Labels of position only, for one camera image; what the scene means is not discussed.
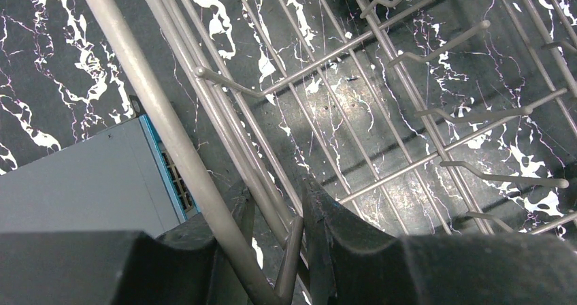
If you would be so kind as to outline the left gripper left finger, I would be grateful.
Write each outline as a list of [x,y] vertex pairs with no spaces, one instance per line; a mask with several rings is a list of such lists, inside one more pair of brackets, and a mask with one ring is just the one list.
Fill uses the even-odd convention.
[[143,231],[1,235],[2,304],[247,304],[202,214]]

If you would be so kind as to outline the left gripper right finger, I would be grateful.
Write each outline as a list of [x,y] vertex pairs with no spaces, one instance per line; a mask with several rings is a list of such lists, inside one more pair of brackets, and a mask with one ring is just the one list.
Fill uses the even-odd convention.
[[576,252],[549,235],[392,236],[301,181],[313,304],[575,304]]

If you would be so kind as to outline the grey mat blue edge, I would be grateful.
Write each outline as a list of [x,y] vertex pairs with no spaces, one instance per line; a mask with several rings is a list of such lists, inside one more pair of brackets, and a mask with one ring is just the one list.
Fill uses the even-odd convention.
[[146,115],[1,177],[1,231],[138,230],[160,236],[197,213]]

